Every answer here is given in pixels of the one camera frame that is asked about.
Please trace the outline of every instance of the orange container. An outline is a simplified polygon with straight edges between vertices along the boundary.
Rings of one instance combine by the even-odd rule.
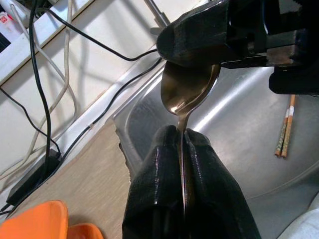
[[[0,239],[103,239],[93,224],[68,228],[68,211],[61,201],[49,201],[6,220],[0,226]]]

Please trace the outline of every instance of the wooden chopsticks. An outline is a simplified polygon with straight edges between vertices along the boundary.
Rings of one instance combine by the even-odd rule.
[[[275,155],[278,157],[287,157],[288,153],[288,145],[290,140],[291,134],[291,126],[293,122],[293,115],[295,111],[295,102],[296,102],[296,95],[291,95],[289,108],[286,111],[286,115],[284,118],[283,127],[281,129],[279,141],[276,147]]]

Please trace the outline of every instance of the robot end effector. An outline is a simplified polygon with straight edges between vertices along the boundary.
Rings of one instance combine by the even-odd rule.
[[[184,67],[275,67],[278,94],[319,94],[319,1],[213,0],[182,15],[158,37],[159,54]]]

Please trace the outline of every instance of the black power adapter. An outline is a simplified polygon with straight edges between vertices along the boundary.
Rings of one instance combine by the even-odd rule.
[[[47,179],[61,161],[61,154],[50,149],[49,164],[43,180]],[[15,206],[24,196],[37,186],[44,170],[45,156],[43,156],[21,180],[11,189],[6,200],[7,204]]]

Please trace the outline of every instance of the metal spoon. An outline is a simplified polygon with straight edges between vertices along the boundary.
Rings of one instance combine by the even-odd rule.
[[[183,148],[183,134],[189,115],[206,98],[219,76],[220,65],[184,68],[166,62],[160,96],[165,108],[178,116],[178,157],[182,186],[183,215],[186,221],[194,204],[191,163]]]

